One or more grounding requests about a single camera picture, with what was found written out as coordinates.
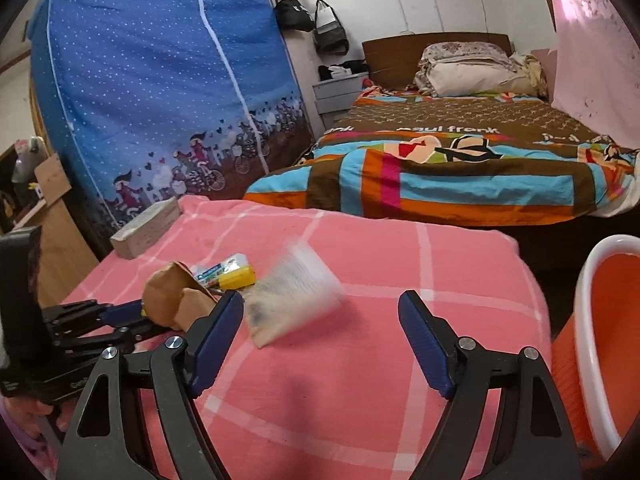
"human hand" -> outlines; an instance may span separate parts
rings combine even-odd
[[[4,400],[7,413],[12,418],[12,421],[31,438],[38,438],[40,436],[40,429],[36,423],[36,417],[47,416],[53,412],[52,406],[47,406],[31,397],[11,397],[1,400]],[[56,425],[60,431],[65,431],[68,427],[75,407],[75,399],[68,400],[62,404],[62,412],[56,421]]]

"white rim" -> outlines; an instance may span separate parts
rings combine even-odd
[[[591,287],[600,264],[614,254],[640,256],[640,239],[615,235],[605,238],[593,248],[578,278],[574,311],[575,347],[582,396],[591,433],[605,459],[612,455],[621,439],[609,409],[600,371],[591,314]]]

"bed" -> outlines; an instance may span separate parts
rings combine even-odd
[[[158,243],[134,260],[111,253],[68,301],[135,300],[145,280],[176,259],[210,266],[241,252],[260,278],[297,238],[346,292],[336,312],[262,350],[242,324],[215,385],[196,402],[234,480],[409,477],[444,404],[398,322],[407,289],[458,334],[500,351],[532,345],[550,362],[545,300],[513,240],[499,232],[198,196],[181,198],[180,207]],[[496,393],[465,478],[481,471]],[[159,471],[174,478],[150,392],[145,402]]]
[[[579,268],[604,236],[638,231],[637,208],[615,216],[638,201],[633,150],[537,98],[404,91],[425,47],[443,41],[485,41],[512,53],[502,34],[365,42],[376,86],[320,139],[311,160],[260,179],[245,198],[496,228],[516,238],[536,271]]]

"wall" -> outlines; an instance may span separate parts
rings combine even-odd
[[[33,136],[29,104],[29,58],[0,74],[0,153]]]
[[[31,19],[31,15],[39,1],[29,0],[27,2],[7,32],[4,40],[2,40],[0,44],[0,65],[17,57],[31,47],[29,40],[22,41],[22,35],[24,34],[25,24],[27,20]]]
[[[402,8],[398,0],[326,1],[335,8],[351,37],[351,59],[362,56],[363,41],[396,36],[407,28],[415,33],[440,32],[443,28],[447,32],[488,29],[509,34],[521,52],[555,46],[546,0],[401,0]]]

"white wall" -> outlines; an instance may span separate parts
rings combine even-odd
[[[29,58],[0,74],[0,153],[34,136],[29,104]]]
[[[348,58],[362,56],[360,45],[363,41],[396,36],[407,29],[398,0],[326,1],[334,7],[352,39]],[[555,46],[555,33],[546,0],[401,1],[408,28],[412,32],[440,32],[443,26],[447,32],[485,32],[488,29],[489,32],[508,34],[521,52]]]

